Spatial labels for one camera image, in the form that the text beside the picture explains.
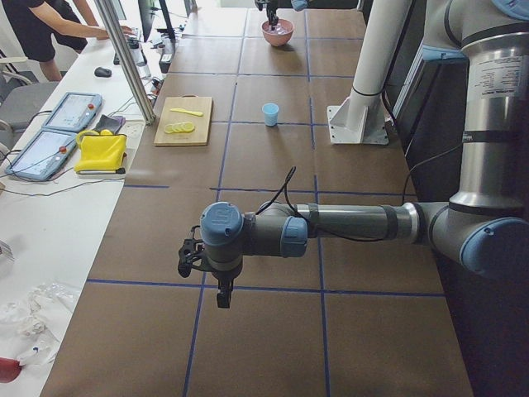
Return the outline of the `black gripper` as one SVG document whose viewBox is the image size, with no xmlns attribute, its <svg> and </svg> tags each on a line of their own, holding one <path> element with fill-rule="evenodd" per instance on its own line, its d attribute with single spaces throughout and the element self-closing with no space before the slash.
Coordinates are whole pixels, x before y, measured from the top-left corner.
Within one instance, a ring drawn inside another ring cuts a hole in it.
<svg viewBox="0 0 529 397">
<path fill-rule="evenodd" d="M 206 255 L 203 240 L 194 236 L 198 228 L 199 225 L 191 227 L 188 237 L 179 249 L 178 273 L 184 278 L 189 277 L 192 270 L 212 273 L 218 281 L 217 307 L 229 309 L 234 276 L 229 275 L 228 270 L 217 270 L 212 266 L 212 260 Z"/>
<path fill-rule="evenodd" d="M 278 3 L 277 2 L 267 2 L 266 3 L 266 15 L 268 18 L 268 22 L 270 26 L 276 26 L 278 24 L 278 17 L 277 17 L 277 9 L 278 9 Z"/>
</svg>

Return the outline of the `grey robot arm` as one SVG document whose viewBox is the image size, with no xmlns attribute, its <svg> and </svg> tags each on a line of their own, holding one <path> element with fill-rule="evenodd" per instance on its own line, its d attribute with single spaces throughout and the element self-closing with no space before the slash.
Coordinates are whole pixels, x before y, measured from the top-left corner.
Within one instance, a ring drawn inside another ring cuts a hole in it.
<svg viewBox="0 0 529 397">
<path fill-rule="evenodd" d="M 245 257 L 300 257 L 309 239 L 334 237 L 427 245 L 486 279 L 527 280 L 528 223 L 514 179 L 528 107 L 528 4 L 430 1 L 421 53 L 468 65 L 465 124 L 452 146 L 459 187 L 448 200 L 355 206 L 272 198 L 248 213 L 216 202 L 184 240 L 179 274 L 213 275 L 217 305 L 227 309 Z"/>
<path fill-rule="evenodd" d="M 266 11 L 268 23 L 270 26 L 276 26 L 279 22 L 277 10 L 279 8 L 292 7 L 295 11 L 300 12 L 306 9 L 309 1 L 306 0 L 254 0 L 255 6 L 259 11 Z"/>
</svg>

